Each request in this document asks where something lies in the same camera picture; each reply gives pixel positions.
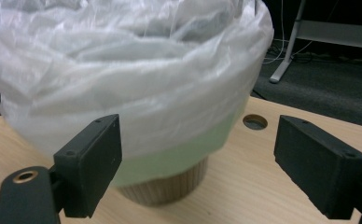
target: white plastic bag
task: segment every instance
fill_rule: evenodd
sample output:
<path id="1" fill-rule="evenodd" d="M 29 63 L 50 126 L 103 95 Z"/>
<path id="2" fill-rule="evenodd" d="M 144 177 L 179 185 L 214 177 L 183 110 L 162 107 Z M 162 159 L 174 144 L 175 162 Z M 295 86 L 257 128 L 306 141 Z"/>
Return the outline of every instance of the white plastic bag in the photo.
<path id="1" fill-rule="evenodd" d="M 120 115 L 124 158 L 210 130 L 272 40 L 260 0 L 0 0 L 0 113 L 51 155 Z"/>

